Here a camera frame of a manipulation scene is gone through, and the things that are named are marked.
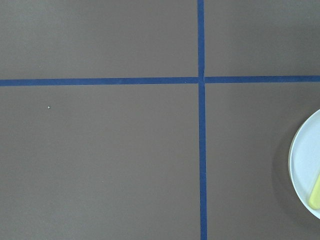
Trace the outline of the yellow plastic spoon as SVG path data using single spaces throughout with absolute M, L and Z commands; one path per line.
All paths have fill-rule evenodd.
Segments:
M 320 176 L 319 175 L 310 193 L 308 205 L 314 210 L 320 209 Z

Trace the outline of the white round plate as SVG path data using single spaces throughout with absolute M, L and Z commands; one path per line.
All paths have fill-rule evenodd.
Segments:
M 320 205 L 310 204 L 316 189 L 320 201 L 320 111 L 314 112 L 295 133 L 288 153 L 288 172 L 304 207 L 316 218 L 320 217 Z

